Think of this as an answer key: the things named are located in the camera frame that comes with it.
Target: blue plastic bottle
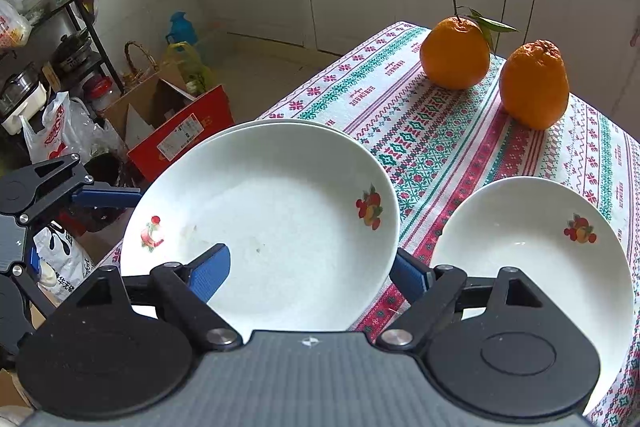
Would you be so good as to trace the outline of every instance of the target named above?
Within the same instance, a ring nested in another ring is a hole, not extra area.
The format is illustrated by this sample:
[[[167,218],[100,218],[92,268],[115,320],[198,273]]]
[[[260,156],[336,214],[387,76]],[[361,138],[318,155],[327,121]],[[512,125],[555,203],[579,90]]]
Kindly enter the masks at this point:
[[[193,25],[184,18],[185,12],[176,12],[171,15],[171,31],[165,37],[168,44],[175,44],[176,42],[188,42],[192,46],[198,42],[198,36],[196,30],[193,29]]]

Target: white crosshair mark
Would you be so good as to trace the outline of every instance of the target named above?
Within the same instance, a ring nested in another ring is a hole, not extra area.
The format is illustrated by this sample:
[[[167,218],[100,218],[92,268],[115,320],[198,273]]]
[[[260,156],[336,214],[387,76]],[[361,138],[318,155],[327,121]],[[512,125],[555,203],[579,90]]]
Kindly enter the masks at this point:
[[[315,337],[307,337],[306,339],[302,339],[300,341],[300,344],[306,347],[316,347],[318,344],[320,344],[320,341]]]

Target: cardboard box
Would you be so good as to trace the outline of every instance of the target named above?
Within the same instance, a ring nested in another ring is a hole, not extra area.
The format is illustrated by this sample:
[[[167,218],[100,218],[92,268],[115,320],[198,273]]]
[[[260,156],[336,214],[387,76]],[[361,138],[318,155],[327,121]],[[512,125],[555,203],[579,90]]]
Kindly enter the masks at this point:
[[[129,158],[149,182],[194,145],[234,124],[222,86],[194,99],[176,66],[136,86],[111,104],[104,117],[131,145]]]

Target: tablecloth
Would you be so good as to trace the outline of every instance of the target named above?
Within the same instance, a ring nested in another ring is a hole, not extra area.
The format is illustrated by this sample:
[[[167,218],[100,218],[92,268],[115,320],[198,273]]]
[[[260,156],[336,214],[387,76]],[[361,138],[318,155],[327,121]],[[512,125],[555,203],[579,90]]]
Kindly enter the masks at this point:
[[[419,61],[428,31],[404,22],[389,26],[262,118],[317,120],[367,147],[396,188],[399,245],[425,263],[456,207],[490,182],[540,176],[583,195],[618,234],[636,296],[625,367],[588,418],[602,427],[632,422],[640,413],[640,145],[575,96],[547,131],[517,124],[500,107],[499,57],[492,57],[487,76],[472,89],[431,85]],[[119,254],[116,248],[113,256]],[[373,338],[406,308],[388,282],[354,329]]]

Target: white label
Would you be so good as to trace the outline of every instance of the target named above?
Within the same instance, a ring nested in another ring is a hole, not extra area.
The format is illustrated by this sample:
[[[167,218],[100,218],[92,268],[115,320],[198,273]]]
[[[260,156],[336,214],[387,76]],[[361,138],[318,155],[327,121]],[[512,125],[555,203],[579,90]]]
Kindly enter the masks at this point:
[[[202,131],[204,131],[204,127],[201,126],[196,116],[191,113],[178,127],[171,131],[169,136],[158,144],[158,150],[165,158],[171,161],[180,154],[180,151],[194,141]]]

